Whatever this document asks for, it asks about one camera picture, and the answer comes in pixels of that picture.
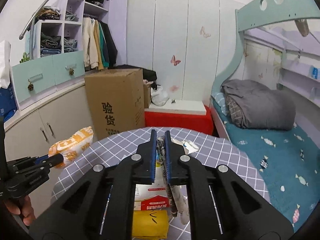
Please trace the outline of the person's left hand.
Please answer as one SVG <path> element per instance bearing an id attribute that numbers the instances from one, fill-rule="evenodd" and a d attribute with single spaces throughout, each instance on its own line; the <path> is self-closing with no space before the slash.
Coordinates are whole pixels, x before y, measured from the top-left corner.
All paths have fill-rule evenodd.
<path id="1" fill-rule="evenodd" d="M 21 216 L 25 226 L 30 226 L 31 223 L 36 219 L 34 209 L 31 204 L 31 199 L 28 195 L 24 197 L 20 207 L 9 200 L 5 200 L 4 204 L 13 215 Z"/>

